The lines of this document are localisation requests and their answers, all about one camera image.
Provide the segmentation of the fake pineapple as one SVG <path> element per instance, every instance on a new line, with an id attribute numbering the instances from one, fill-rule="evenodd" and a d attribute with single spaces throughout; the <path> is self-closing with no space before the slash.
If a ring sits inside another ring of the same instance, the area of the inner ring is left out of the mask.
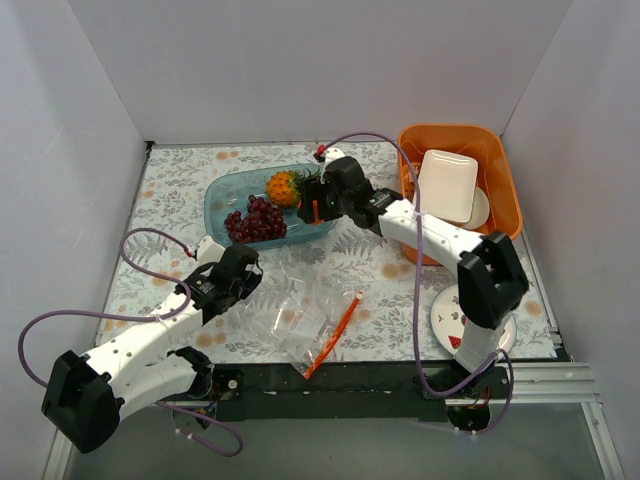
<path id="1" fill-rule="evenodd" d="M 268 200 L 280 208 L 295 207 L 301 201 L 301 188 L 305 180 L 314 179 L 319 172 L 304 170 L 281 170 L 266 183 Z"/>

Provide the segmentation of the clear zip top bag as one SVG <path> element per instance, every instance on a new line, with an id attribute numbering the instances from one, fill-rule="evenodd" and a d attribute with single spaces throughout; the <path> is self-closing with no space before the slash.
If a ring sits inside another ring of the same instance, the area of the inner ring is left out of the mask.
<path id="1" fill-rule="evenodd" d="M 319 262 L 306 263 L 299 247 L 259 253 L 262 281 L 244 301 L 239 319 L 274 357 L 308 380 L 330 359 L 364 293 Z"/>

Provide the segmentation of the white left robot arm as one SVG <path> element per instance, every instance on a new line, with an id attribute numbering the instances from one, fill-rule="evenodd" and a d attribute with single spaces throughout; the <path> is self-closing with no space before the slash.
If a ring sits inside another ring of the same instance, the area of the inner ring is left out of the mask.
<path id="1" fill-rule="evenodd" d="M 201 246 L 197 268 L 149 321 L 82 355 L 67 351 L 56 359 L 41 410 L 80 452 L 96 450 L 122 420 L 157 401 L 211 392 L 211 360 L 175 344 L 246 299 L 263 271 L 247 245 Z"/>

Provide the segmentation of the purple fake grape bunch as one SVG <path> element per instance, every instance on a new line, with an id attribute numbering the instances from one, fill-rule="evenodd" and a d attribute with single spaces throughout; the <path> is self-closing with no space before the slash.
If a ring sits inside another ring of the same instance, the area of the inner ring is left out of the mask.
<path id="1" fill-rule="evenodd" d="M 267 239 L 266 225 L 256 212 L 229 214 L 224 221 L 229 238 L 234 243 L 257 243 Z"/>
<path id="2" fill-rule="evenodd" d="M 252 243 L 284 238 L 288 229 L 282 209 L 254 195 L 248 197 L 244 224 L 246 238 Z"/>

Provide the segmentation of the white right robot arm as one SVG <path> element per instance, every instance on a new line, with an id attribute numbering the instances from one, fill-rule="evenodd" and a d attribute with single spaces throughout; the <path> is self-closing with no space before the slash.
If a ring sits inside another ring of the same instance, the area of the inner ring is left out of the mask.
<path id="1" fill-rule="evenodd" d="M 504 353 L 499 341 L 507 317 L 529 289 L 508 235 L 482 235 L 422 213 L 400 193 L 374 188 L 349 156 L 326 161 L 320 174 L 302 182 L 297 215 L 307 224 L 346 216 L 357 227 L 414 248 L 455 274 L 466 317 L 461 345 L 449 367 L 420 381 L 435 398 L 457 392 L 471 398 L 486 389 L 486 370 Z"/>

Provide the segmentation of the fake orange fruit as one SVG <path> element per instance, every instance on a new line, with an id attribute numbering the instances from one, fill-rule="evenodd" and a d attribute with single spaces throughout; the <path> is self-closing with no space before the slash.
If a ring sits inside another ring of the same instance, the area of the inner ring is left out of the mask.
<path id="1" fill-rule="evenodd" d="M 312 201 L 312 225 L 319 225 L 323 223 L 323 220 L 320 218 L 320 214 L 319 214 L 319 207 L 318 207 L 318 201 L 317 200 L 313 200 Z"/>

